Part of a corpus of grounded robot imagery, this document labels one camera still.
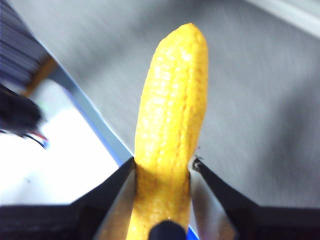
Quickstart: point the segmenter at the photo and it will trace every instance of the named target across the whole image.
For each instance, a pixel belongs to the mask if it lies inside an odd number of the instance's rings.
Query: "blue strip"
[[[186,234],[186,240],[200,240],[191,226],[189,226],[188,233]]]
[[[105,148],[108,150],[108,152],[110,153],[110,155],[112,156],[112,158],[114,159],[114,161],[116,162],[116,164],[118,164],[118,166],[121,166],[124,162],[122,160],[120,160],[119,156],[116,154],[115,151],[112,150],[110,144],[108,143],[107,139],[104,138],[102,136],[102,134],[100,134],[100,132],[98,131],[98,129],[95,127],[95,125],[93,124],[93,122],[91,121],[90,117],[86,114],[86,112],[83,110],[83,108],[80,106],[80,104],[78,104],[77,101],[75,101],[75,99],[73,98],[73,96],[71,95],[71,93],[64,89],[64,91],[66,92],[67,96],[69,97],[69,99],[72,101],[73,105],[78,109],[78,111],[81,113],[81,115],[83,116],[83,118],[86,120],[86,122],[89,124],[89,126],[91,127],[91,129],[93,130],[93,132],[96,134],[96,136],[100,139],[100,141],[102,142],[102,144],[105,146]]]

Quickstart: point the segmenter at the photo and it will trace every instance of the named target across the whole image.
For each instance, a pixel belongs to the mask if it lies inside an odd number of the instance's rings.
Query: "white surface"
[[[247,0],[290,24],[320,38],[319,0]]]
[[[42,131],[49,147],[0,136],[2,205],[71,203],[118,168],[59,85],[46,81],[34,100],[45,111]]]

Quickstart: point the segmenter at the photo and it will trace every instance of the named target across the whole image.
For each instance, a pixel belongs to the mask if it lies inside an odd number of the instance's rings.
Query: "blue edge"
[[[74,85],[74,87],[81,93],[81,96],[83,96],[87,101],[88,97],[85,95],[85,93],[81,90],[81,88],[75,83],[75,81],[73,81],[71,79],[71,77],[66,74],[66,72],[64,72],[65,75],[67,76],[67,78],[73,83],[72,85]],[[104,147],[109,151],[110,155],[113,157],[114,161],[118,164],[118,166],[121,166],[124,161],[121,160],[119,158],[119,156],[116,154],[116,152],[114,150],[112,150],[110,144],[108,143],[108,140],[98,131],[97,127],[94,125],[93,121],[91,120],[90,116],[86,113],[84,107],[82,107],[72,96],[72,94],[68,91],[65,90],[67,96],[69,97],[69,99],[72,101],[72,103],[74,104],[74,106],[78,109],[78,111],[81,113],[81,115],[83,116],[83,118],[86,120],[86,122],[89,124],[89,126],[91,127],[91,129],[94,131],[94,133],[97,135],[97,137],[100,139],[100,141],[102,142],[102,144],[104,145]],[[189,229],[186,235],[186,240],[200,240],[199,237],[197,236],[197,234],[195,233],[195,231],[191,228],[191,226],[189,225]]]

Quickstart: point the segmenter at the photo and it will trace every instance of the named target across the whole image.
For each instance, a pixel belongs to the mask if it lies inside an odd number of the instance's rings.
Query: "dark device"
[[[11,91],[0,83],[1,132],[10,132],[33,139],[28,133],[37,134],[38,124],[42,118],[40,108],[32,100]]]
[[[199,159],[192,162],[189,171],[200,239],[320,239],[320,209],[259,206],[227,185]],[[131,158],[105,182],[70,205],[0,207],[0,239],[125,239],[134,199],[134,174]],[[166,240],[173,239],[170,236],[184,237],[179,226],[167,221],[155,228],[150,240],[166,236],[161,233],[163,229],[171,231]]]

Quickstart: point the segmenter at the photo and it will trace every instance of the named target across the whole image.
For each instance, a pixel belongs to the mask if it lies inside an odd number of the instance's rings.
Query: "black object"
[[[91,240],[133,167],[131,158],[70,205],[1,206],[0,240]]]
[[[193,169],[221,203],[239,240],[320,240],[320,209],[262,207],[227,185],[199,159]]]
[[[0,84],[0,129],[23,137],[35,131],[41,119],[41,111],[33,101]]]
[[[70,205],[2,206],[0,239],[90,240],[134,168],[133,158],[101,185]],[[261,207],[222,181],[200,160],[193,169],[201,174],[223,206],[237,231],[237,240],[319,240],[320,210]],[[185,239],[179,226],[163,222],[152,229],[149,239]]]
[[[185,230],[173,221],[163,221],[154,226],[149,234],[149,240],[186,240]]]

